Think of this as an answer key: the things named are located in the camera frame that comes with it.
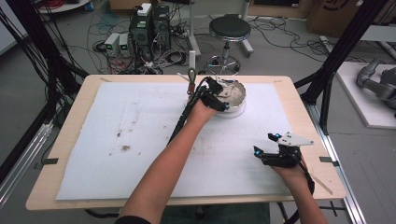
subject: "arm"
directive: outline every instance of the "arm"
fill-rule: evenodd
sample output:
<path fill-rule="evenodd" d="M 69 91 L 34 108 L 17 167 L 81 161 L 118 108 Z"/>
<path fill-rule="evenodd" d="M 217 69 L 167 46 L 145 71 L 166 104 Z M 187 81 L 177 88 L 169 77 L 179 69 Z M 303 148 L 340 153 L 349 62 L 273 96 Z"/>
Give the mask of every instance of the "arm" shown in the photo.
<path fill-rule="evenodd" d="M 306 178 L 300 166 L 294 168 L 272 167 L 283 179 L 297 204 L 300 220 L 303 224 L 328 223 L 309 191 Z"/>
<path fill-rule="evenodd" d="M 180 177 L 192 145 L 210 118 L 216 113 L 199 100 L 189 118 L 172 142 L 150 165 L 124 205 L 120 217 L 142 217 L 160 223 L 163 209 Z"/>

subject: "wooden table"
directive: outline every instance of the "wooden table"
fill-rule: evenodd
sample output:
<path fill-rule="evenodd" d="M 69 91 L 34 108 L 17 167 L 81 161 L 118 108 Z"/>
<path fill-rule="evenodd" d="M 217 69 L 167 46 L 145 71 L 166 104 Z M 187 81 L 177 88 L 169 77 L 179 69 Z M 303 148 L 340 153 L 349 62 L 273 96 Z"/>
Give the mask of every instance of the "wooden table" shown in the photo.
<path fill-rule="evenodd" d="M 288 77 L 240 76 L 232 77 L 241 83 L 274 84 L 277 94 L 284 107 L 293 132 L 311 139 L 312 146 L 301 147 L 308 169 L 316 182 L 315 199 L 342 199 L 346 196 L 343 184 L 331 162 L 321 162 L 319 157 L 328 157 L 321 144 L 317 131 L 309 118 L 300 95 Z M 84 200 L 56 201 L 56 195 L 61 186 L 67 160 L 78 140 L 79 131 L 91 108 L 97 90 L 103 82 L 184 82 L 179 76 L 88 76 L 71 108 L 64 126 L 56 139 L 49 158 L 59 158 L 56 164 L 45 165 L 26 203 L 29 210 L 50 210 L 70 208 L 123 207 L 125 200 Z M 292 201 L 291 196 L 280 195 L 249 195 L 227 197 L 194 197 L 171 198 L 173 204 L 210 204 L 210 203 L 252 203 Z"/>

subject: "stool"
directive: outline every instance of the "stool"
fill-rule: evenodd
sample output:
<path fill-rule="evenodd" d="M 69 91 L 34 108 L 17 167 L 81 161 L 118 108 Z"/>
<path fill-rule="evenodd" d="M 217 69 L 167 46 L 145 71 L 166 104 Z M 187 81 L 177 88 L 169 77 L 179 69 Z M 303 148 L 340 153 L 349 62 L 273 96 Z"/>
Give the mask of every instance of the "stool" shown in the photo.
<path fill-rule="evenodd" d="M 214 75 L 221 75 L 224 71 L 237 75 L 241 70 L 241 63 L 235 57 L 228 55 L 230 42 L 241 42 L 250 35 L 250 25 L 247 21 L 235 16 L 215 18 L 209 24 L 209 32 L 213 36 L 225 40 L 222 55 L 213 56 L 207 61 L 207 69 Z"/>

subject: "concrete floor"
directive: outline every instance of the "concrete floor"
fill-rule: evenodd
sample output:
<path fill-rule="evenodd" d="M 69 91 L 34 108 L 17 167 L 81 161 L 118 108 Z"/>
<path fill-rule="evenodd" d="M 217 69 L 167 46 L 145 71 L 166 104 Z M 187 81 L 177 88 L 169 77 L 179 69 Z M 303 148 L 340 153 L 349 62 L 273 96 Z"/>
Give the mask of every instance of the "concrete floor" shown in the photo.
<path fill-rule="evenodd" d="M 207 23 L 210 19 L 197 19 L 196 27 L 203 24 L 198 34 L 208 34 Z M 110 11 L 85 12 L 73 10 L 57 15 L 57 22 L 64 39 L 68 43 L 73 57 L 90 74 L 98 74 L 87 50 L 98 40 L 105 40 L 105 35 L 97 34 L 100 25 L 97 23 L 116 24 L 114 32 L 127 29 L 128 15 L 114 14 Z M 299 43 L 308 40 L 318 41 L 318 35 L 309 34 L 305 29 L 304 21 L 286 21 L 286 29 L 300 36 Z M 292 49 L 280 48 L 268 43 L 288 46 L 293 36 L 286 35 L 281 30 L 265 31 L 267 40 L 256 30 L 252 31 L 249 43 L 255 52 L 249 58 L 239 45 L 232 44 L 230 55 L 238 58 L 242 63 L 242 75 L 288 76 L 293 81 L 300 80 L 315 71 L 322 65 L 309 57 L 299 54 Z M 202 57 L 197 59 L 197 69 L 204 68 L 205 62 L 216 54 L 221 54 L 223 42 L 208 35 L 197 36 Z M 324 61 L 326 56 L 316 55 L 308 48 L 299 51 Z M 375 55 L 387 63 L 393 60 L 381 49 L 359 43 L 351 56 L 365 59 L 369 62 Z M 105 58 L 99 56 L 103 66 Z M 98 66 L 99 60 L 92 54 Z M 186 73 L 186 67 L 173 66 L 164 69 L 165 74 L 176 72 Z M 45 103 L 44 84 L 35 74 L 32 65 L 19 47 L 14 47 L 0 57 L 0 162 L 15 147 L 27 127 L 41 110 Z M 361 210 L 367 223 L 392 223 L 396 219 L 396 194 L 393 193 L 396 176 L 391 165 L 396 159 L 396 131 L 366 128 L 357 110 L 349 100 L 345 90 L 337 78 L 332 88 L 331 108 L 329 113 L 329 133 L 332 143 L 340 157 L 349 183 L 358 199 Z M 16 187 L 5 206 L 0 210 L 1 223 L 112 223 L 113 219 L 97 219 L 88 216 L 82 210 L 65 211 L 28 211 L 24 204 L 39 175 L 34 164 L 39 162 L 44 149 L 50 145 L 46 143 L 30 169 Z M 320 205 L 330 206 L 330 202 L 319 202 Z M 281 221 L 281 215 L 275 203 L 271 203 L 271 223 Z M 335 206 L 343 206 L 341 202 L 334 202 Z M 295 209 L 293 203 L 286 203 L 289 215 Z M 117 212 L 117 209 L 100 209 L 99 212 Z M 324 210 L 330 223 L 348 223 L 347 213 Z"/>

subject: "black sleeve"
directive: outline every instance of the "black sleeve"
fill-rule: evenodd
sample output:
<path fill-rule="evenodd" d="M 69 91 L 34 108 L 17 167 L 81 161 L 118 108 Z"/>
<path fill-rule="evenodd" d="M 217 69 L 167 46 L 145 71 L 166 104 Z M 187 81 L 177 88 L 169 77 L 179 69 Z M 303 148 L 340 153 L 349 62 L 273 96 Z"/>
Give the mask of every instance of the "black sleeve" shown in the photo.
<path fill-rule="evenodd" d="M 119 217 L 114 224 L 150 224 L 150 223 L 141 217 L 126 216 L 126 217 Z"/>

